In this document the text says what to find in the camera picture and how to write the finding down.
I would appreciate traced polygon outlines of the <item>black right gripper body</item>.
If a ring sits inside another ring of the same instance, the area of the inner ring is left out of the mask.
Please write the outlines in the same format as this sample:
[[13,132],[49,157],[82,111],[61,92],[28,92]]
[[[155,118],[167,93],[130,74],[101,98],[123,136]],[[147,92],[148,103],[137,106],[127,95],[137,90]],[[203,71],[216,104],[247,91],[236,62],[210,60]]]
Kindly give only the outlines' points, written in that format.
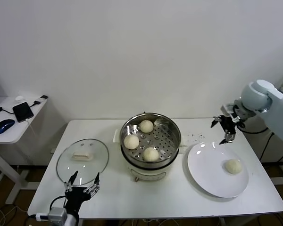
[[221,115],[221,127],[225,133],[236,133],[236,124],[233,122],[231,117]]

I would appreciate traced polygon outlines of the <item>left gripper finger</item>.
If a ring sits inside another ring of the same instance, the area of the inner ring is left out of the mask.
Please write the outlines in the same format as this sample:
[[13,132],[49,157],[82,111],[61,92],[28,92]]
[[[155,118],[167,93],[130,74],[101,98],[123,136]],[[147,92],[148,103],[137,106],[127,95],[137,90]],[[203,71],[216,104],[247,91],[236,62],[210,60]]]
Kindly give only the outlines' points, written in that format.
[[72,185],[77,177],[78,171],[76,171],[71,177],[70,179],[64,183],[65,186],[65,190],[66,191],[72,191]]
[[92,185],[90,185],[88,188],[84,189],[84,192],[86,194],[89,194],[91,197],[93,197],[100,189],[100,173],[98,172],[94,182]]

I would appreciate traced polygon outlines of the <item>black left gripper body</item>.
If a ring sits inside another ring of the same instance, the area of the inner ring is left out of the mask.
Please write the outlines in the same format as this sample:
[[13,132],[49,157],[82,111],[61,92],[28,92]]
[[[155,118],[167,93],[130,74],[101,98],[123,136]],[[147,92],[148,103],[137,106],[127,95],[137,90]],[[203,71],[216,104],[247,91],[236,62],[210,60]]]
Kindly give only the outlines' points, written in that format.
[[82,203],[91,199],[91,195],[84,192],[85,189],[86,187],[72,187],[72,191],[65,193],[67,198],[65,209],[67,212],[78,212]]

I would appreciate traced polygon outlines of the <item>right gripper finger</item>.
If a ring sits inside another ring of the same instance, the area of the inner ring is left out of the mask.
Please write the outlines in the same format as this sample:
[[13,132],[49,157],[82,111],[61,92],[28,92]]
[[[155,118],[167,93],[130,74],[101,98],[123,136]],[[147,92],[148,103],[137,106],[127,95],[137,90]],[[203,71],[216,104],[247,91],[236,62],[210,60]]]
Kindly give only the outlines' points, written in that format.
[[220,144],[232,143],[234,139],[235,139],[235,133],[225,132],[224,139],[220,142]]
[[211,127],[214,127],[217,124],[222,125],[222,123],[223,123],[223,116],[222,115],[214,116],[214,119],[213,119],[213,121],[211,123]]

